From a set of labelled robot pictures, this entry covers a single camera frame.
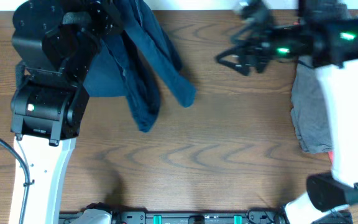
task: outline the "wooden surface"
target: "wooden surface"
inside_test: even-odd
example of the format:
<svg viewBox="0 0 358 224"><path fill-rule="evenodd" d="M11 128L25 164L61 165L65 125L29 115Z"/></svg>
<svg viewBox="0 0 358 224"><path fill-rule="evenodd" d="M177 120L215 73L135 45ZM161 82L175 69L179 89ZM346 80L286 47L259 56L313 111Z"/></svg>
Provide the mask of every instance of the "wooden surface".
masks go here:
<svg viewBox="0 0 358 224"><path fill-rule="evenodd" d="M215 64L242 26L229 11L156 12L177 46L198 95L181 108L166 87L151 133L137 130L125 98L92 98L68 166L61 210L91 202L148 210L246 210L278 207L305 191L328 156L302 153L290 118L294 64L272 63L241 75ZM279 22L293 11L275 11ZM0 137L12 142L14 66L11 12L0 12ZM0 147L0 223L7 223L14 159ZM352 208L358 223L358 206Z"/></svg>

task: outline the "wood grain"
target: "wood grain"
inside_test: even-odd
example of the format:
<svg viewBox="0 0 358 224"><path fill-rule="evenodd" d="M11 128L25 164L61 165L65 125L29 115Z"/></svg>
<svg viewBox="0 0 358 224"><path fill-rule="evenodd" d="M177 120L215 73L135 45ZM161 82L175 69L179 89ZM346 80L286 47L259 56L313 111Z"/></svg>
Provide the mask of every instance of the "wood grain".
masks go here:
<svg viewBox="0 0 358 224"><path fill-rule="evenodd" d="M65 179L62 211L91 202L148 210L277 207L305 191L308 175L329 170L325 154L304 154L290 118L294 65L272 63L242 77L216 65L242 26L229 11L157 11L198 96L181 108L160 82L163 106L151 133L140 133L125 98L92 98ZM293 11L275 11L279 23ZM11 12L0 12L0 137L12 142L15 90ZM0 223L7 223L14 160L0 148ZM358 223L358 206L352 208Z"/></svg>

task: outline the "gray cloth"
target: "gray cloth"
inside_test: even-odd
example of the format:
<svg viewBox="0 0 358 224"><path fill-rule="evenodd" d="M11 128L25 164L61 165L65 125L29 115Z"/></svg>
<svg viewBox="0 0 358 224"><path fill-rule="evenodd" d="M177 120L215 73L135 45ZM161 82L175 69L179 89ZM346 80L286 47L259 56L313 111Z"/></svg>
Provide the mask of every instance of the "gray cloth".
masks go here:
<svg viewBox="0 0 358 224"><path fill-rule="evenodd" d="M316 154L331 151L324 96L311 67L311 58L300 57L299 61L291 97L295 134L305 152Z"/></svg>

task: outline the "dark blue fabric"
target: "dark blue fabric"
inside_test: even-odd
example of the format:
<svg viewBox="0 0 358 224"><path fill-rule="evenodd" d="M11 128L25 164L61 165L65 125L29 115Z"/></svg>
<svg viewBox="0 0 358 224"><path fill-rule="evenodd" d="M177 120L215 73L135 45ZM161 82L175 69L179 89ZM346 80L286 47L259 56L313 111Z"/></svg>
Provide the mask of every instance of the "dark blue fabric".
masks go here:
<svg viewBox="0 0 358 224"><path fill-rule="evenodd" d="M116 7L124 32L103 37L101 52L93 60L84 86L93 97L126 96L139 129L148 132L161 102L154 77L140 61L138 49L182 106L193 104L196 89L179 74L180 56L148 5L143 0L120 0Z"/></svg>

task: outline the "white background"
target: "white background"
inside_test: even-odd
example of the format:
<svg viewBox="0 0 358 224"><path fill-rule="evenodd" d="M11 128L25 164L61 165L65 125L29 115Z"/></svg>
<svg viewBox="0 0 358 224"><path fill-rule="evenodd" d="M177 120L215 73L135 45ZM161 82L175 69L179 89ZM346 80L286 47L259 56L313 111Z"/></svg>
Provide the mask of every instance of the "white background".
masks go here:
<svg viewBox="0 0 358 224"><path fill-rule="evenodd" d="M298 0L264 0L271 9L296 9ZM349 9L358 9L358 0L342 0ZM14 11L25 0L0 0L0 11ZM153 10L233 9L238 0L145 0Z"/></svg>

